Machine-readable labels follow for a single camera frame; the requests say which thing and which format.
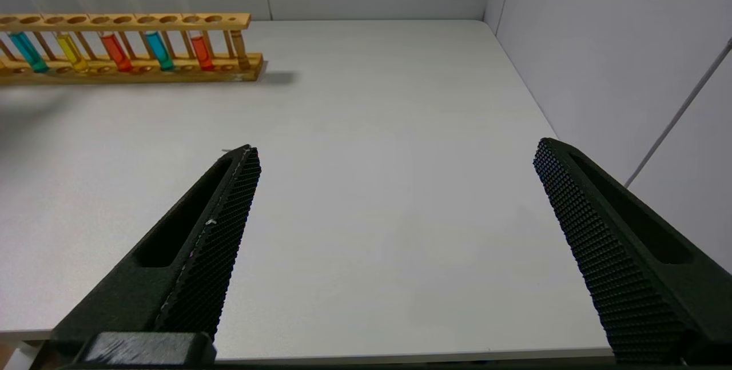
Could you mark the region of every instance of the blue liquid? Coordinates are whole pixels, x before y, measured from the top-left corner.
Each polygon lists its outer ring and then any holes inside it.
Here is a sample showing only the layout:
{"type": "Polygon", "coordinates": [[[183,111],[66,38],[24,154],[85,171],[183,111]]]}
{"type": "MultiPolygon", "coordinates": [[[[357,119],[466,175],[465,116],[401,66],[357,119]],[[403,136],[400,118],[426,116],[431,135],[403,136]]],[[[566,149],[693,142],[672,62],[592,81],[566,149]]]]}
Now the blue liquid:
{"type": "Polygon", "coordinates": [[[168,55],[168,50],[165,50],[165,45],[162,43],[160,33],[157,31],[146,32],[147,42],[150,44],[153,54],[157,58],[157,62],[160,63],[160,70],[168,71],[173,70],[176,66],[173,65],[173,60],[168,55]]]}
{"type": "Polygon", "coordinates": [[[41,58],[41,55],[38,54],[36,47],[33,46],[31,40],[26,36],[26,33],[16,32],[9,34],[9,36],[10,40],[18,48],[18,51],[23,54],[23,58],[26,59],[26,62],[31,66],[34,73],[45,73],[48,71],[48,65],[46,65],[45,61],[41,58]]]}

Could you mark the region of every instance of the wooden test tube rack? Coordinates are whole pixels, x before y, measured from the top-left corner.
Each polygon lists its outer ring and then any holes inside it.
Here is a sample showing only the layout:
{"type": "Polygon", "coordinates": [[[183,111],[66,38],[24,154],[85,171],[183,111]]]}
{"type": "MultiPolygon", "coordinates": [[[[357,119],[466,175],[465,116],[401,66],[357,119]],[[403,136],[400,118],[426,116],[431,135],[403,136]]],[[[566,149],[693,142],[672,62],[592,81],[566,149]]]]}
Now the wooden test tube rack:
{"type": "Polygon", "coordinates": [[[0,14],[0,31],[26,32],[35,35],[41,45],[39,54],[49,69],[34,73],[28,63],[14,55],[9,42],[0,38],[0,85],[20,84],[84,84],[84,83],[175,83],[197,81],[256,81],[262,68],[261,53],[246,53],[241,31],[249,27],[251,16],[247,13],[204,14],[0,14]],[[82,57],[89,70],[79,73],[71,68],[62,53],[54,54],[42,32],[71,32],[75,34],[82,57]],[[82,34],[84,31],[114,31],[125,44],[125,51],[133,65],[130,72],[120,72],[107,53],[94,52],[89,46],[97,37],[82,34]],[[144,34],[160,31],[168,53],[175,64],[171,71],[160,70],[154,55],[135,52],[129,44],[128,34],[144,34]],[[204,41],[213,54],[214,70],[201,70],[186,31],[203,32],[204,41]],[[223,33],[227,52],[214,54],[209,38],[210,31],[223,33]],[[168,34],[178,34],[185,49],[174,49],[168,34]]]}

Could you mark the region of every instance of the yellow test tube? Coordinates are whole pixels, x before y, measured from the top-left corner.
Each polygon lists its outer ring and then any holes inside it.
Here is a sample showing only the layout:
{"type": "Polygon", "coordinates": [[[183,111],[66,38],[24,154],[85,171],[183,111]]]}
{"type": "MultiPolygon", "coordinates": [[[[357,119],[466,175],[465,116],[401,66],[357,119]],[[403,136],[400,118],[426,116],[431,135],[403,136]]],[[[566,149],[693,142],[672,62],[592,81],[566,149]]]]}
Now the yellow test tube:
{"type": "Polygon", "coordinates": [[[58,45],[63,50],[63,53],[66,54],[66,59],[71,63],[71,67],[77,73],[86,73],[89,70],[89,63],[82,57],[71,34],[66,32],[58,33],[55,39],[58,41],[58,45]]]}

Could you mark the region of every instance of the red liquid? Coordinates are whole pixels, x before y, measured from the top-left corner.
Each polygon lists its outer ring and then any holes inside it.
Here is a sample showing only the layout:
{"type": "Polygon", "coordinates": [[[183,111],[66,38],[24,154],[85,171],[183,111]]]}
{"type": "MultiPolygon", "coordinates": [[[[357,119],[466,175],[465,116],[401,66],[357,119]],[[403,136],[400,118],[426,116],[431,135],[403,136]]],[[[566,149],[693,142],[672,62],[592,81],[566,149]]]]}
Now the red liquid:
{"type": "Polygon", "coordinates": [[[214,62],[211,60],[209,49],[206,48],[204,37],[193,37],[190,41],[193,43],[193,50],[196,52],[196,58],[198,59],[198,64],[201,65],[201,70],[213,70],[214,62]]]}
{"type": "Polygon", "coordinates": [[[117,64],[117,70],[122,72],[133,70],[133,63],[128,59],[128,55],[125,54],[115,34],[101,36],[100,39],[102,39],[102,44],[107,49],[109,57],[117,64]]]}

